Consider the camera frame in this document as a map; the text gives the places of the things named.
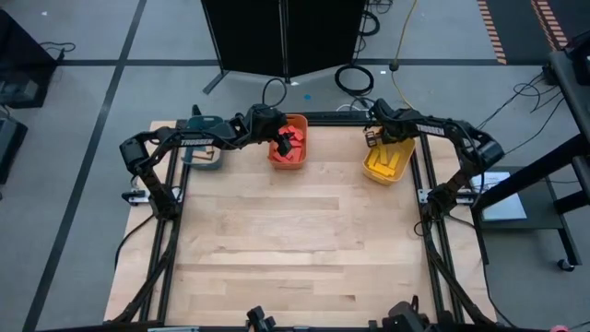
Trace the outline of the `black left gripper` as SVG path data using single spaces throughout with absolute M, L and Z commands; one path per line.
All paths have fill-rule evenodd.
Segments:
M 282 157 L 286 157 L 292 151 L 291 139 L 292 133 L 289 131 L 289 124 L 284 123 L 276 132 L 273 137 L 274 142 L 277 144 L 278 153 Z

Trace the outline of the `black power strip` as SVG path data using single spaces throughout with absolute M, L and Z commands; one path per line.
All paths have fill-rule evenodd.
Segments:
M 309 121 L 315 122 L 354 122 L 368 119 L 365 111 L 332 111 L 332 112 L 308 112 L 308 113 L 290 113 L 290 115 L 302 115 Z

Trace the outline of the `black folding partition screen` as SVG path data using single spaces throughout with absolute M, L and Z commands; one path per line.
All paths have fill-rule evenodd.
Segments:
M 352 62 L 368 0 L 201 0 L 219 67 L 287 81 Z

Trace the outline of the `black box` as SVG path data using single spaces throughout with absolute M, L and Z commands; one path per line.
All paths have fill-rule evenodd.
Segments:
M 566 55 L 572 61 L 577 82 L 590 86 L 590 30 L 575 36 L 568 43 Z

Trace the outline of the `black metal cart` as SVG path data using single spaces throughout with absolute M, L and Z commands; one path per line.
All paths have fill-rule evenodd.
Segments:
M 577 82 L 572 61 L 566 55 L 568 43 L 549 55 L 549 63 L 544 66 L 544 70 L 560 87 L 579 133 L 528 166 L 511 168 L 511 176 L 485 192 L 472 211 L 476 213 L 476 224 L 489 230 L 557 231 L 566 254 L 557 262 L 557 268 L 572 272 L 582 262 L 564 214 L 590 206 L 590 86 Z M 567 165 L 572 166 L 580 190 L 557 198 L 549 175 Z M 484 208 L 512 194 L 521 197 L 527 213 L 526 219 L 500 222 L 482 220 L 481 211 Z

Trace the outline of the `teal plastic bin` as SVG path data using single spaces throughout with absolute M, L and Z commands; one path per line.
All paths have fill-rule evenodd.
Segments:
M 198 115 L 198 116 L 193 116 L 188 121 L 187 127 L 189 129 L 210 129 L 210 128 L 214 127 L 215 125 L 221 124 L 222 122 L 223 122 L 223 119 L 218 116 Z M 216 160 L 212 163 L 207 163 L 207 164 L 192 163 L 191 159 L 193 157 L 194 150 L 195 149 L 204 149 L 205 147 L 212 147 L 213 148 L 213 150 L 214 150 L 213 157 Z M 187 148 L 184 152 L 183 157 L 182 157 L 182 161 L 185 164 L 191 166 L 192 168 L 194 168 L 196 170 L 214 171 L 214 170 L 218 170 L 222 166 L 223 154 L 219 148 L 216 148 L 213 146 Z

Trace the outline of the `black equipment case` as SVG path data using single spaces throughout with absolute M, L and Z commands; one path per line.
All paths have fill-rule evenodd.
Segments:
M 0 184 L 5 184 L 10 168 L 28 128 L 12 118 L 0 118 Z

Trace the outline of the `yellow plastic bin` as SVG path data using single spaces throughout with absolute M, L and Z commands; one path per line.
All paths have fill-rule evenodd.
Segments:
M 369 155 L 371 152 L 371 149 L 372 148 L 379 149 L 380 145 L 385 145 L 387 148 L 388 164 L 395 152 L 401 153 L 401 158 L 400 158 L 400 161 L 397 164 L 397 167 L 395 169 L 395 176 L 394 177 L 383 177 L 381 174 L 374 172 L 372 170 L 372 168 L 368 168 L 366 165 L 367 159 L 369 158 Z M 409 138 L 409 139 L 406 139 L 402 142 L 393 143 L 393 144 L 383 144 L 382 142 L 379 141 L 378 146 L 370 148 L 368 154 L 366 155 L 364 161 L 362 162 L 363 174 L 367 178 L 375 181 L 378 184 L 382 184 L 382 185 L 391 185 L 393 183 L 398 182 L 404 176 L 404 173 L 405 173 L 405 170 L 409 164 L 409 161 L 410 161 L 412 155 L 414 154 L 415 146 L 416 146 L 416 142 L 413 138 Z

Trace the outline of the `black equipment cabinet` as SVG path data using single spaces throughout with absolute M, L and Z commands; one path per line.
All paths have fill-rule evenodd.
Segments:
M 0 104 L 42 107 L 56 67 L 57 62 L 0 9 Z

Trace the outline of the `orange plastic bin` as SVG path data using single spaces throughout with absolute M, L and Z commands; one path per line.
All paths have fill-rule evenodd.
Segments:
M 307 118 L 302 115 L 295 115 L 295 114 L 290 115 L 289 114 L 287 116 L 287 120 L 288 120 L 289 126 L 297 127 L 302 131 L 302 133 L 304 134 L 304 139 L 302 141 L 304 142 L 305 147 L 304 147 L 303 151 L 301 152 L 301 161 L 300 162 L 289 163 L 289 162 L 287 162 L 285 157 L 283 157 L 284 158 L 283 162 L 272 162 L 269 159 L 270 149 L 276 148 L 278 151 L 278 147 L 274 141 L 271 141 L 269 143 L 267 158 L 268 158 L 269 162 L 271 163 L 271 165 L 273 166 L 273 168 L 276 170 L 297 170 L 297 169 L 300 169 L 303 166 L 303 163 L 305 162 L 306 157 L 307 157 L 307 143 L 308 143 L 308 139 L 307 139 L 308 120 L 307 120 Z

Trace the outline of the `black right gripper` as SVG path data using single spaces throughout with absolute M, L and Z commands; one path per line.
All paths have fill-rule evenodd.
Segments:
M 365 140 L 368 147 L 379 145 L 379 138 L 383 144 L 393 144 L 404 140 L 404 125 L 402 122 L 391 119 L 377 119 L 376 123 L 382 128 L 380 133 L 367 131 Z

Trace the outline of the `white paper sheet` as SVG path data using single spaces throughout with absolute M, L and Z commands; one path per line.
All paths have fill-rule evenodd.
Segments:
M 510 176 L 511 174 L 509 172 L 485 172 L 483 175 L 483 184 L 480 175 L 472 177 L 470 184 L 478 194 L 485 193 Z M 526 219 L 527 215 L 520 196 L 518 194 L 512 194 L 502 201 L 484 208 L 481 211 L 481 218 L 486 222 L 500 222 Z

